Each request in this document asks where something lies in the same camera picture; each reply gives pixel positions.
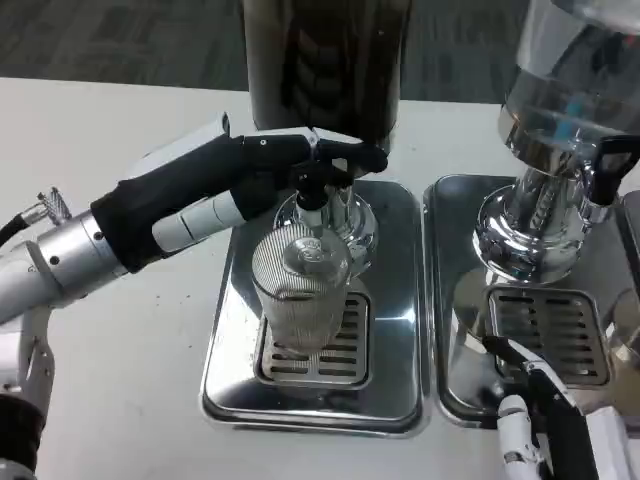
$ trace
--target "white table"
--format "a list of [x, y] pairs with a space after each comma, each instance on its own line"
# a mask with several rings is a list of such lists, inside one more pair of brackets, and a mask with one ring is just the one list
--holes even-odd
[[[251, 130], [249, 103], [238, 92], [0, 79], [0, 221], [50, 185], [79, 213], [132, 162], [221, 110], [232, 132]], [[420, 198], [443, 175], [518, 173], [497, 114], [496, 105], [402, 102], [379, 178]], [[197, 396], [228, 240], [219, 234], [54, 312], [56, 378], [40, 478], [502, 478], [497, 434], [455, 427], [435, 406], [427, 428], [407, 440], [242, 432], [206, 421]], [[640, 460], [640, 442], [632, 451]]]

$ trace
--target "gray carpet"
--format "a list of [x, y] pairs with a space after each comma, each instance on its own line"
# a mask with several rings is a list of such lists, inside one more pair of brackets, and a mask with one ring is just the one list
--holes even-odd
[[[0, 76], [246, 90], [237, 2], [0, 0]], [[501, 102], [526, 7], [416, 0], [402, 97]]]

